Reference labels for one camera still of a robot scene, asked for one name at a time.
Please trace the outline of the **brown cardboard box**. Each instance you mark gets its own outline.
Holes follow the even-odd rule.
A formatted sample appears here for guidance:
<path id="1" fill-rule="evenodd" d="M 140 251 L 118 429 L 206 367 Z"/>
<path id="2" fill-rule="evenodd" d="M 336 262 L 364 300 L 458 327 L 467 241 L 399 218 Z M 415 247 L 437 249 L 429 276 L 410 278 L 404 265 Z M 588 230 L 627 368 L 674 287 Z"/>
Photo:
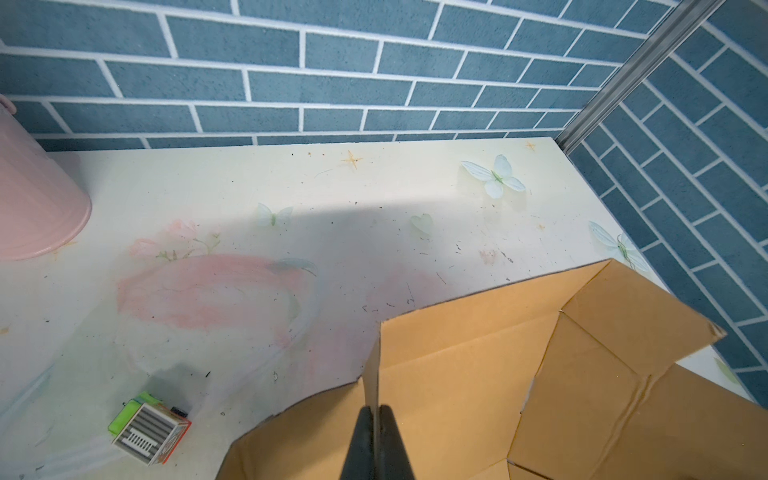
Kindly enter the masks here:
<path id="1" fill-rule="evenodd" d="M 356 423 L 394 418 L 419 479 L 763 479 L 767 412 L 684 368 L 724 331 L 618 261 L 382 323 L 360 378 L 235 441 L 222 479 L 360 476 Z"/>

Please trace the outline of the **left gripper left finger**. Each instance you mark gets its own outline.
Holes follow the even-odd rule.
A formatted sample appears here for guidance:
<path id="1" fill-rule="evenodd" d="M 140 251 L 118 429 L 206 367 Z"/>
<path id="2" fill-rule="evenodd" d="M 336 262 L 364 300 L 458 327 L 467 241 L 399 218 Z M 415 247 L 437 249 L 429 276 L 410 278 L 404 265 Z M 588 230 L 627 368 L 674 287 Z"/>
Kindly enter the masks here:
<path id="1" fill-rule="evenodd" d="M 366 406 L 358 414 L 340 480 L 374 479 L 374 417 Z"/>

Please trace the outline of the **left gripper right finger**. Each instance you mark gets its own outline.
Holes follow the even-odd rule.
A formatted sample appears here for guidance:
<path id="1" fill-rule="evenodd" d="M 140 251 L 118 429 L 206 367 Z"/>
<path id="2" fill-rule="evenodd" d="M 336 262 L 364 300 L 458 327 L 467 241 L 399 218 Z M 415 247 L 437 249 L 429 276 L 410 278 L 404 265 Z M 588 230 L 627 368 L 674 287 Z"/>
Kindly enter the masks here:
<path id="1" fill-rule="evenodd" d="M 376 478 L 380 480 L 415 479 L 394 411 L 389 405 L 381 405 L 378 409 Z"/>

